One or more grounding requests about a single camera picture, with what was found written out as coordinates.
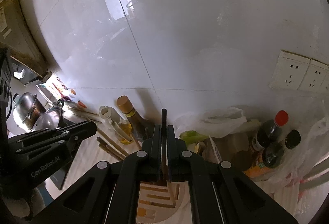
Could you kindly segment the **dark chopstick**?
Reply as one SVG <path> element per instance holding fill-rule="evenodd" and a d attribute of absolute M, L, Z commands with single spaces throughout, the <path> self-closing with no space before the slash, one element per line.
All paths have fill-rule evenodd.
<path fill-rule="evenodd" d="M 162 174 L 163 180 L 168 180 L 167 171 L 167 110 L 165 108 L 161 111 L 161 136 L 162 136 Z"/>

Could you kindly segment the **clear oil bottle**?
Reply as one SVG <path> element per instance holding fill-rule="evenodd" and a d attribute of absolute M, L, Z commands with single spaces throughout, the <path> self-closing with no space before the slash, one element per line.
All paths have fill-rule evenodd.
<path fill-rule="evenodd" d="M 114 132 L 122 144 L 133 143 L 131 124 L 124 120 L 114 108 L 102 105 L 99 108 L 99 116 L 102 118 L 103 124 Z"/>

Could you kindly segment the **dark soy sauce bottle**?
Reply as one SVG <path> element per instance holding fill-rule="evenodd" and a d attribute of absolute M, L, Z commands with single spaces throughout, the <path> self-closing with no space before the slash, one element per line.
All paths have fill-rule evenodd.
<path fill-rule="evenodd" d="M 141 117 L 127 96 L 120 96 L 116 103 L 117 107 L 131 124 L 136 140 L 143 142 L 144 140 L 153 137 L 155 124 L 152 121 Z"/>

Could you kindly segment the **white utensil holder cup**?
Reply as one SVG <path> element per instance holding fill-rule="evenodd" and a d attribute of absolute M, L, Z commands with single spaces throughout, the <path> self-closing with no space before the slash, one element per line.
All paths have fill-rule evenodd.
<path fill-rule="evenodd" d="M 142 182 L 136 223 L 191 223 L 189 185 Z"/>

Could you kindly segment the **wooden chopstick in holder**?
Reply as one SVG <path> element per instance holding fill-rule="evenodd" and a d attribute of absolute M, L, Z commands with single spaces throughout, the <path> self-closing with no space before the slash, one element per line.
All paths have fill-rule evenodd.
<path fill-rule="evenodd" d="M 113 139 L 111 139 L 108 135 L 106 135 L 100 128 L 97 128 L 97 132 L 101 137 L 101 140 L 104 142 L 104 145 L 116 152 L 118 156 L 127 157 L 129 154 L 126 150 L 124 150 L 121 146 L 119 146 Z"/>

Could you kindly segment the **steel wok lid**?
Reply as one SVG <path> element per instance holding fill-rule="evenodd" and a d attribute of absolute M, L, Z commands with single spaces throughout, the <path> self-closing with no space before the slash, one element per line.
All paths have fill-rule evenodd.
<path fill-rule="evenodd" d="M 65 126 L 61 107 L 55 106 L 46 110 L 34 124 L 32 131 L 62 128 Z"/>

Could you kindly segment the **white plastic bag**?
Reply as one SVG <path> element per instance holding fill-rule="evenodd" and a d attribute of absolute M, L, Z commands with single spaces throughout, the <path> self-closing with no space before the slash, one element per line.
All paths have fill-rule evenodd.
<path fill-rule="evenodd" d="M 328 102 L 315 97 L 233 103 L 180 114 L 178 138 L 213 163 L 229 161 L 307 223 L 328 195 Z"/>

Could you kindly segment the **range hood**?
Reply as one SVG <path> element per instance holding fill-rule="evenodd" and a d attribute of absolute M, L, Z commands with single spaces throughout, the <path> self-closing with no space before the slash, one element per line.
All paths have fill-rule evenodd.
<path fill-rule="evenodd" d="M 26 24 L 19 0 L 1 2 L 1 47 L 9 47 L 14 77 L 22 84 L 43 84 L 52 76 Z"/>

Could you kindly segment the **red cap sauce bottle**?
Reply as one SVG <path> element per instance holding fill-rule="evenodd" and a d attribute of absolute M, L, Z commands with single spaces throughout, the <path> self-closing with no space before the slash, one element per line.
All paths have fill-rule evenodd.
<path fill-rule="evenodd" d="M 260 152 L 275 142 L 282 133 L 282 127 L 288 123 L 289 116 L 284 110 L 280 110 L 274 119 L 264 122 L 251 140 L 250 148 L 255 152 Z"/>

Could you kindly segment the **black cap sauce bottle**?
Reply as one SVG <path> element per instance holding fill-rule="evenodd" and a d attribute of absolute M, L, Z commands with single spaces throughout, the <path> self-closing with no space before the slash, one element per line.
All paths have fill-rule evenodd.
<path fill-rule="evenodd" d="M 299 131 L 293 129 L 282 141 L 271 143 L 259 152 L 251 167 L 244 173 L 249 178 L 256 178 L 268 173 L 277 168 L 283 162 L 285 153 L 297 147 L 300 142 L 301 135 Z"/>

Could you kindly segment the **white wall socket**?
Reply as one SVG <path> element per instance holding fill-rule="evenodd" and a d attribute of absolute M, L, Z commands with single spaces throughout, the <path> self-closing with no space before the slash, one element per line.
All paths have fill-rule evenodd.
<path fill-rule="evenodd" d="M 328 92 L 328 64 L 282 50 L 269 87 L 326 93 Z"/>

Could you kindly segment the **striped cat table mat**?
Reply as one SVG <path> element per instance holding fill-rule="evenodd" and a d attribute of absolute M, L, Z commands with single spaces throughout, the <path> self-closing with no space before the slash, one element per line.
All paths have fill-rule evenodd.
<path fill-rule="evenodd" d="M 97 127 L 105 135 L 110 137 L 110 139 L 112 139 L 115 143 L 122 147 L 128 154 L 139 150 L 139 147 L 136 145 L 135 142 L 130 144 L 122 144 L 111 130 L 106 128 L 101 123 L 96 124 Z M 92 137 L 83 140 L 66 175 L 62 190 L 68 188 L 97 162 L 101 160 L 106 160 L 109 163 L 117 162 L 114 157 L 112 157 L 110 154 L 106 153 L 99 147 L 99 142 L 96 139 L 97 137 L 101 137 L 107 144 L 113 147 L 105 138 L 105 136 L 100 134 L 98 131 Z M 116 150 L 118 153 L 121 153 L 115 147 L 113 147 L 113 149 Z"/>

